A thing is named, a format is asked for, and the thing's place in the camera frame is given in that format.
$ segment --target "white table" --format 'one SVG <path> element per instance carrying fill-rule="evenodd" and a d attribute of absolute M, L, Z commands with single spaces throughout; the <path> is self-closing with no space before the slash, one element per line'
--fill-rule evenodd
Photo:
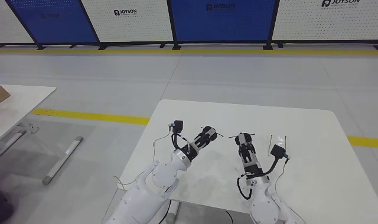
<path fill-rule="evenodd" d="M 166 135 L 167 125 L 175 120 L 184 121 L 181 134 L 190 141 L 206 125 L 225 137 L 201 150 L 188 171 L 180 172 L 171 200 L 248 213 L 249 202 L 236 186 L 237 177 L 244 173 L 238 147 L 227 137 L 256 133 L 253 144 L 267 171 L 273 162 L 268 157 L 268 138 L 287 136 L 291 160 L 278 183 L 278 193 L 307 224 L 378 223 L 378 198 L 330 111 L 162 100 L 123 171 L 122 182 L 132 181 L 151 163 L 152 142 Z M 157 160 L 170 160 L 174 150 L 170 139 L 157 142 Z M 273 182 L 283 164 L 281 160 L 269 175 Z"/>
<path fill-rule="evenodd" d="M 34 108 L 47 99 L 53 92 L 55 92 L 56 87 L 22 85 L 1 86 L 8 91 L 11 96 L 0 103 L 0 139 L 19 125 L 20 122 L 25 125 L 25 129 L 30 131 L 30 133 L 35 136 L 35 133 L 38 132 L 39 128 L 34 126 L 25 117 L 31 111 L 33 111 Z M 25 133 L 25 130 L 20 130 L 7 142 L 0 141 L 0 145 L 2 147 L 0 150 L 0 155 L 3 154 L 18 138 Z M 52 150 L 55 155 L 60 157 L 54 167 L 43 179 L 44 184 L 48 184 L 51 181 L 82 139 L 82 137 L 77 137 L 67 151 L 62 151 L 59 149 L 59 147 L 54 145 L 46 145 L 40 139 L 38 139 L 40 143 Z"/>

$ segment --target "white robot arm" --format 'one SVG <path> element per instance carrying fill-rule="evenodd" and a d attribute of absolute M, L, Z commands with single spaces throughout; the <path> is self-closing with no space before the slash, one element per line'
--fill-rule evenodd
<path fill-rule="evenodd" d="M 178 186 L 177 171 L 186 171 L 199 151 L 217 138 L 216 130 L 206 126 L 193 142 L 188 142 L 182 137 L 187 145 L 179 148 L 177 136 L 181 137 L 183 122 L 175 121 L 170 127 L 173 128 L 172 143 L 176 148 L 171 154 L 171 161 L 156 161 L 139 175 L 106 224 L 147 224 Z M 163 195 L 155 193 L 147 186 L 146 179 L 150 174 L 154 185 L 165 189 Z"/>
<path fill-rule="evenodd" d="M 275 156 L 275 160 L 269 171 L 264 173 L 256 157 L 250 134 L 240 133 L 235 138 L 235 142 L 239 146 L 239 156 L 246 172 L 237 179 L 237 186 L 245 199 L 252 198 L 249 214 L 253 223 L 276 224 L 284 221 L 285 224 L 305 224 L 276 193 L 270 194 L 268 191 L 271 186 L 268 174 L 273 171 L 279 159 L 285 157 L 285 163 L 290 159 L 285 149 L 278 145 L 273 147 L 271 154 Z M 248 196 L 245 196 L 240 188 L 239 180 L 243 176 L 247 178 L 247 185 L 251 186 Z"/>

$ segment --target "perforated panel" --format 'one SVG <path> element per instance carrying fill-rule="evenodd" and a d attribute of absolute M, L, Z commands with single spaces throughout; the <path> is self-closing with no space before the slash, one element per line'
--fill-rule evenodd
<path fill-rule="evenodd" d="M 180 41 L 265 41 L 275 0 L 171 0 Z"/>
<path fill-rule="evenodd" d="M 171 41 L 167 0 L 82 0 L 100 41 Z"/>
<path fill-rule="evenodd" d="M 33 43 L 4 0 L 0 0 L 0 8 L 0 43 Z"/>
<path fill-rule="evenodd" d="M 96 42 L 78 0 L 9 0 L 40 43 Z"/>
<path fill-rule="evenodd" d="M 281 0 L 273 40 L 378 40 L 378 0 Z"/>

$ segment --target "cardboard box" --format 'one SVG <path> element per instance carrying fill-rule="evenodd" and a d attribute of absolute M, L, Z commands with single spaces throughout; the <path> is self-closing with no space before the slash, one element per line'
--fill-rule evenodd
<path fill-rule="evenodd" d="M 0 86 L 0 102 L 4 101 L 10 96 L 10 94 Z"/>

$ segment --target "yellow stripe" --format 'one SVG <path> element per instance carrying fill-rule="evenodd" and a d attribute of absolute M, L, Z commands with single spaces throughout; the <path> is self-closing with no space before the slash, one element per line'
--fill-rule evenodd
<path fill-rule="evenodd" d="M 378 55 L 376 50 L 236 50 L 236 49 L 105 49 L 99 50 L 0 50 L 0 53 L 36 53 L 36 54 L 60 54 L 60 53 L 96 53 L 96 54 L 109 54 L 109 53 L 192 53 L 192 54 L 310 54 L 310 55 Z"/>
<path fill-rule="evenodd" d="M 137 116 L 121 116 L 121 115 L 109 115 L 90 112 L 72 112 L 72 111 L 58 111 L 51 109 L 38 108 L 35 109 L 32 114 L 43 116 L 59 116 L 66 118 L 86 119 L 94 121 L 108 121 L 108 122 L 120 122 L 128 124 L 147 125 L 149 118 L 137 117 Z M 348 136 L 349 143 L 354 146 L 363 146 L 378 148 L 378 138 L 365 138 Z"/>
<path fill-rule="evenodd" d="M 67 118 L 76 119 L 86 119 L 94 121 L 109 121 L 109 122 L 120 122 L 120 123 L 130 123 L 138 125 L 147 125 L 149 118 L 137 117 L 137 116 L 120 116 L 120 115 L 108 115 L 90 112 L 71 112 L 71 111 L 58 111 L 51 109 L 35 109 L 32 114 L 43 115 L 43 116 L 59 116 Z"/>
<path fill-rule="evenodd" d="M 349 139 L 349 143 L 354 146 L 378 148 L 378 138 L 348 136 L 348 139 Z"/>

